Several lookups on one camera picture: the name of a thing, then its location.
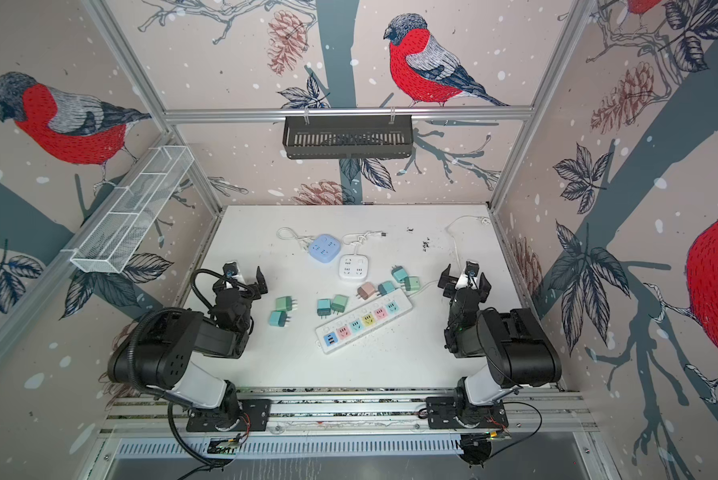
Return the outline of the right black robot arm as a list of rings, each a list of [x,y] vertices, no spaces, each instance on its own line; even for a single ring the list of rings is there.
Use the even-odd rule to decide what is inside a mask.
[[[430,423],[504,429],[503,399],[524,387],[558,382],[560,357],[530,309],[501,313],[483,305],[492,285],[478,264],[468,262],[458,277],[450,270],[446,267],[437,283],[449,300],[444,348],[459,359],[483,358],[486,365],[458,380],[447,409],[430,412]]]

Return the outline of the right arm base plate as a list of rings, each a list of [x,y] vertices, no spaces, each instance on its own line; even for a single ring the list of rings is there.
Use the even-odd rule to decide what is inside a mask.
[[[427,397],[422,415],[432,430],[508,428],[501,405],[474,406],[455,396]]]

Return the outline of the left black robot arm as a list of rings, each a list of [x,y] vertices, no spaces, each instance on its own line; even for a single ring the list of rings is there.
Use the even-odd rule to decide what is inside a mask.
[[[242,400],[229,380],[214,376],[192,360],[238,360],[254,330],[252,303],[268,293],[263,273],[247,283],[235,262],[221,273],[199,268],[190,275],[194,295],[205,312],[169,307],[148,313],[111,355],[108,379],[179,405],[189,432],[262,432],[269,400]]]

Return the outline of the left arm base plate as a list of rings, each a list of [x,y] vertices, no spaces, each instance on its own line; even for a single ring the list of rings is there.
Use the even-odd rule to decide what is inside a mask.
[[[231,400],[215,409],[190,409],[186,430],[197,433],[263,432],[272,402],[268,399]]]

